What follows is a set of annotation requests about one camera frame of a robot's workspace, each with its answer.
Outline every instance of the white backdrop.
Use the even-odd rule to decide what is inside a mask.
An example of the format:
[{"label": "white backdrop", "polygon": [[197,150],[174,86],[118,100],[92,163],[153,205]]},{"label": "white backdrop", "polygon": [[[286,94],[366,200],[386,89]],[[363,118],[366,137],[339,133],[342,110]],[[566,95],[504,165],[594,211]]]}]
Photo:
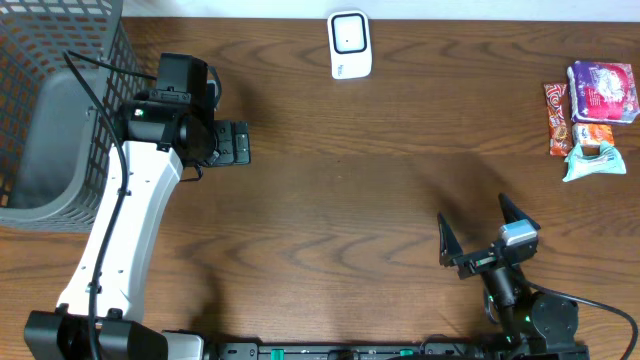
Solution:
[{"label": "white backdrop", "polygon": [[373,19],[640,22],[640,0],[125,0],[124,16],[324,19],[353,8]]}]

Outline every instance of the wood grain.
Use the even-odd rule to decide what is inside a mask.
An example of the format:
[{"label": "wood grain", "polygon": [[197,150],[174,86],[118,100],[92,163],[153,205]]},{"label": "wood grain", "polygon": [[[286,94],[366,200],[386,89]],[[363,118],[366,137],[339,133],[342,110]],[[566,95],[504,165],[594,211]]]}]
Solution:
[{"label": "wood grain", "polygon": [[[323,21],[124,19],[146,71],[193,54],[223,81],[219,119],[250,123],[253,163],[180,184],[145,324],[288,341],[419,341],[496,331],[481,281],[438,265],[435,214],[487,246],[506,192],[542,226],[528,277],[640,318],[640,128],[616,127],[628,174],[562,183],[542,83],[575,59],[640,68],[640,24],[373,21],[374,69],[331,79]],[[0,357],[29,358],[86,235],[3,229]],[[620,318],[581,307],[577,338],[619,358]]]}]

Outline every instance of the pink and purple package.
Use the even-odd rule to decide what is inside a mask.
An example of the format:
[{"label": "pink and purple package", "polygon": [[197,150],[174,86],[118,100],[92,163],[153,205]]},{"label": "pink and purple package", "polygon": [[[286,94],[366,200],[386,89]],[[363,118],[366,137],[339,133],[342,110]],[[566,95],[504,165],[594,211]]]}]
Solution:
[{"label": "pink and purple package", "polygon": [[631,124],[640,114],[631,65],[576,61],[567,75],[573,122]]}]

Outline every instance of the snack package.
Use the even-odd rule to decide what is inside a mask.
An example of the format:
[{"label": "snack package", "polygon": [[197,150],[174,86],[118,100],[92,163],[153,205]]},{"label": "snack package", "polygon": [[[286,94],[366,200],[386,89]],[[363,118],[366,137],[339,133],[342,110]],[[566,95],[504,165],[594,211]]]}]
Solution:
[{"label": "snack package", "polygon": [[640,114],[631,65],[576,61],[567,75],[574,122],[630,124]]},{"label": "snack package", "polygon": [[622,155],[611,144],[603,141],[600,145],[600,155],[585,156],[582,147],[576,144],[569,156],[564,159],[569,163],[567,176],[562,179],[564,182],[579,179],[590,174],[626,174],[627,168],[624,166]]},{"label": "snack package", "polygon": [[587,147],[598,147],[603,141],[615,145],[611,126],[603,124],[582,124],[573,125],[573,143]]},{"label": "snack package", "polygon": [[547,113],[549,114],[549,154],[554,156],[567,156],[572,147],[562,113],[562,98],[566,91],[567,84],[544,85]]}]

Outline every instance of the orange snack package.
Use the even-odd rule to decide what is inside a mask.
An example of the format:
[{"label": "orange snack package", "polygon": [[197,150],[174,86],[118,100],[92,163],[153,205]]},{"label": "orange snack package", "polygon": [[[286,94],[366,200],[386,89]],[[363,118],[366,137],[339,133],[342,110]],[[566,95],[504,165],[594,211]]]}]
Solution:
[{"label": "orange snack package", "polygon": [[567,92],[567,84],[545,84],[544,93],[547,98],[549,114],[549,154],[567,156],[573,148],[567,124],[562,114],[562,99]]},{"label": "orange snack package", "polygon": [[603,141],[615,145],[611,126],[603,124],[574,124],[573,141],[587,147],[599,147]]}]

